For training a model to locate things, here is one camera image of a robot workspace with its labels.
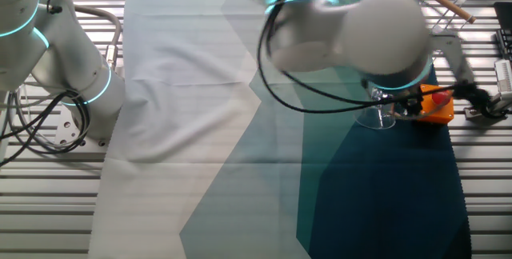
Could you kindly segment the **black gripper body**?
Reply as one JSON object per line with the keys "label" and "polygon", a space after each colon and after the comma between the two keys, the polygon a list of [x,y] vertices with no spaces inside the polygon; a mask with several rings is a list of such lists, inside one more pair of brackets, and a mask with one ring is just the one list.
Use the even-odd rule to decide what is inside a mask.
{"label": "black gripper body", "polygon": [[407,101],[419,101],[422,103],[422,88],[420,86],[412,87],[411,89],[402,90],[394,97],[395,105],[405,109]]}

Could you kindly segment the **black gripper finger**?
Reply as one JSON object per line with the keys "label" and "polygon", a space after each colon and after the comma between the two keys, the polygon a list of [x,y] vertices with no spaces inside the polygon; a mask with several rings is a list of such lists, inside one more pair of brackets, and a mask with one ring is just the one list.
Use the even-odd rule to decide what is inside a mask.
{"label": "black gripper finger", "polygon": [[416,118],[422,114],[422,103],[419,101],[407,101],[405,105],[406,116]]}

